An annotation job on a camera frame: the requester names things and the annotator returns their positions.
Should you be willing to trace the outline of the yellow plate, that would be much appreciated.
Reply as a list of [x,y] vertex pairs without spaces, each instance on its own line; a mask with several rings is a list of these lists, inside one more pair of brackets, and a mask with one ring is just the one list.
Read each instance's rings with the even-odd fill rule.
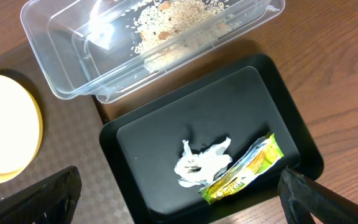
[[0,184],[18,176],[35,158],[43,136],[43,118],[32,94],[0,75]]

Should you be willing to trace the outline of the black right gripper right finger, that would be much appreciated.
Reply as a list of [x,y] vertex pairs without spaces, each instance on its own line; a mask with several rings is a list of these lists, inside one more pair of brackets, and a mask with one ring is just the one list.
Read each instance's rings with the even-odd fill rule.
[[292,169],[282,170],[278,194],[288,223],[358,223],[358,204]]

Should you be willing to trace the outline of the white tissue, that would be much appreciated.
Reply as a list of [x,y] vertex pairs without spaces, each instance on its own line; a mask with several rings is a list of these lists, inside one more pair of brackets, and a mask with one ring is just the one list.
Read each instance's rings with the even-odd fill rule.
[[207,186],[225,173],[227,166],[232,162],[232,157],[225,154],[231,143],[230,138],[210,146],[199,154],[192,153],[189,140],[182,140],[182,143],[184,151],[174,168],[175,173],[181,177],[178,183],[182,187]]

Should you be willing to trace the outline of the rice leftovers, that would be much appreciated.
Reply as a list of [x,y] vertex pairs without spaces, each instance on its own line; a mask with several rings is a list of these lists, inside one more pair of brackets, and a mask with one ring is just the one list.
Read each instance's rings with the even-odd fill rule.
[[187,33],[225,8],[222,1],[139,1],[131,7],[134,12],[140,11],[132,28],[141,42],[133,51],[148,55],[144,59],[148,72],[159,71],[230,32],[231,26],[221,19],[194,34]]

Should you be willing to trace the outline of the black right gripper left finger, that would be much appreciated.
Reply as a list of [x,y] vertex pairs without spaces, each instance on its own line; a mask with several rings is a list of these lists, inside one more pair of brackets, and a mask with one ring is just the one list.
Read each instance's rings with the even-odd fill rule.
[[0,201],[0,223],[71,223],[81,196],[78,168],[69,166]]

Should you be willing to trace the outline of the green orange snack wrapper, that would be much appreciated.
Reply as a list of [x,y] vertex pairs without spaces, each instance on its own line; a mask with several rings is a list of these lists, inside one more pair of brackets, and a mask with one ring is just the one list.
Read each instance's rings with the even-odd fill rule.
[[274,134],[258,138],[249,150],[223,175],[199,190],[209,204],[247,187],[284,157]]

